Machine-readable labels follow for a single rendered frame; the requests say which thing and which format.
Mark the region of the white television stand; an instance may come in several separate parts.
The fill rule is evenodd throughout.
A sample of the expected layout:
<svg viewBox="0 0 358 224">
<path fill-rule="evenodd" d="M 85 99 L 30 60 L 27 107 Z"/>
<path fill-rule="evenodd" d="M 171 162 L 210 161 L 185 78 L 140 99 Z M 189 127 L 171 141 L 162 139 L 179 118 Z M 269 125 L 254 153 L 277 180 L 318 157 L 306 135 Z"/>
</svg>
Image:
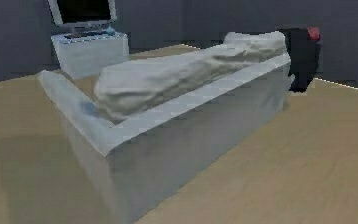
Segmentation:
<svg viewBox="0 0 358 224">
<path fill-rule="evenodd" d="M 129 60 L 128 37 L 119 32 L 71 39 L 59 34 L 51 41 L 61 70 L 72 79 L 99 74 L 104 67 Z"/>
</svg>

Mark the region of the silver framed television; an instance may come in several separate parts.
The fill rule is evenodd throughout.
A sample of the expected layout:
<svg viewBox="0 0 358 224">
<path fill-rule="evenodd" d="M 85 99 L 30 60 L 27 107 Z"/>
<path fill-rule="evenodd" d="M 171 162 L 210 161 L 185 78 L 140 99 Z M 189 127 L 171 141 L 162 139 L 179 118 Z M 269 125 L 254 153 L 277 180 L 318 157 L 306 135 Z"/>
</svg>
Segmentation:
<svg viewBox="0 0 358 224">
<path fill-rule="evenodd" d="M 70 30 L 99 30 L 117 20 L 115 0 L 47 0 L 54 24 Z"/>
</svg>

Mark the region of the red container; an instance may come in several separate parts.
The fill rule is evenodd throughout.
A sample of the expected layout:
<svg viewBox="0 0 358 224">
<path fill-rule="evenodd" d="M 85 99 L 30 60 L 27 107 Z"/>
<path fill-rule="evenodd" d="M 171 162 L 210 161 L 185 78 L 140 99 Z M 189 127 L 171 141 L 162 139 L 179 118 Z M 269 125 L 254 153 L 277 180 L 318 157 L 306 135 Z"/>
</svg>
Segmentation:
<svg viewBox="0 0 358 224">
<path fill-rule="evenodd" d="M 318 27 L 308 27 L 307 31 L 311 40 L 314 41 L 320 40 L 320 30 Z"/>
</svg>

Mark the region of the pale grey sofa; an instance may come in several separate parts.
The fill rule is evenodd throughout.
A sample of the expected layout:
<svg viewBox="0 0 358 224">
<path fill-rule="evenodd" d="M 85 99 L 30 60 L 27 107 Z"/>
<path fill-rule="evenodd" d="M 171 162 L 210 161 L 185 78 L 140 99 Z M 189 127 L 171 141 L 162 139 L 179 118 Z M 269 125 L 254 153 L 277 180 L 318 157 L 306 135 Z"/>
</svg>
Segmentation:
<svg viewBox="0 0 358 224">
<path fill-rule="evenodd" d="M 276 56 L 119 124 L 65 76 L 38 80 L 112 223 L 134 224 L 282 110 L 289 67 L 288 55 Z"/>
</svg>

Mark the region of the white sofa cushion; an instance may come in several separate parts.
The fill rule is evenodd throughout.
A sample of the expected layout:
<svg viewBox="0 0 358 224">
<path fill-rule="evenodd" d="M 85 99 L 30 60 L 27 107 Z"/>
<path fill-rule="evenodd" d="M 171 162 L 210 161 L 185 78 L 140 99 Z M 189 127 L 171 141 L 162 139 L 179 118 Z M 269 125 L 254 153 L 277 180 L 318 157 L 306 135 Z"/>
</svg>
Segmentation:
<svg viewBox="0 0 358 224">
<path fill-rule="evenodd" d="M 279 31 L 230 32 L 222 43 L 209 48 L 103 68 L 94 85 L 95 104 L 107 119 L 118 123 L 285 52 L 286 37 Z"/>
</svg>

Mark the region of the black side table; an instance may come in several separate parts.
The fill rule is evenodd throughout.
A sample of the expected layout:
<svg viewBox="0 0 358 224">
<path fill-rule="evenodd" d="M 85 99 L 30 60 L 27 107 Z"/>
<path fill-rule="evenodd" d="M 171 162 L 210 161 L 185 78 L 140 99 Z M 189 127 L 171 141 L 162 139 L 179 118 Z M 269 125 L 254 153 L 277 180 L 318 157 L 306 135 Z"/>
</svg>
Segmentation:
<svg viewBox="0 0 358 224">
<path fill-rule="evenodd" d="M 280 29 L 285 36 L 287 52 L 291 59 L 288 76 L 294 76 L 290 86 L 290 91 L 294 93 L 304 93 L 307 90 L 319 67 L 320 40 L 311 40 L 307 28 Z"/>
</svg>

